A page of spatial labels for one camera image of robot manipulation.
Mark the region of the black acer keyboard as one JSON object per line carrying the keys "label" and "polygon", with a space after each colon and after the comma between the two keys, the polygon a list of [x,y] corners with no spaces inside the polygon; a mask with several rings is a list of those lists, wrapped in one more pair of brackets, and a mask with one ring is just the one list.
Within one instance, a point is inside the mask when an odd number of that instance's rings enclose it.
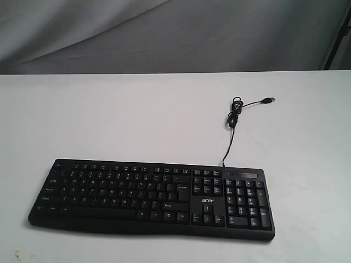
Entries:
{"label": "black acer keyboard", "polygon": [[251,168],[57,159],[28,220],[92,233],[275,236],[264,171]]}

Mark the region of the black stand pole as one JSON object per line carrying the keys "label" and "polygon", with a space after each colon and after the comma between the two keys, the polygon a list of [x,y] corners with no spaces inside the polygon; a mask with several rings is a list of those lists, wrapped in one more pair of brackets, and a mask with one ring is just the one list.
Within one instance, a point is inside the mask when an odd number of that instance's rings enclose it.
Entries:
{"label": "black stand pole", "polygon": [[332,46],[332,49],[327,57],[327,60],[324,64],[323,70],[329,70],[331,67],[331,64],[337,54],[337,51],[339,49],[339,46],[341,45],[343,37],[347,36],[350,26],[348,25],[350,22],[350,13],[347,13],[347,16],[338,32],[337,38]]}

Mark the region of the grey backdrop cloth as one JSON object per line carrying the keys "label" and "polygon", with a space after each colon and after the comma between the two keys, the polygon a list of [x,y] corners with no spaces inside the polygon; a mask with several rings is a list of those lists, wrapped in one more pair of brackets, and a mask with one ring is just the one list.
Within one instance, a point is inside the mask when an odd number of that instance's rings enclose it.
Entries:
{"label": "grey backdrop cloth", "polygon": [[1,1],[1,73],[320,70],[350,1]]}

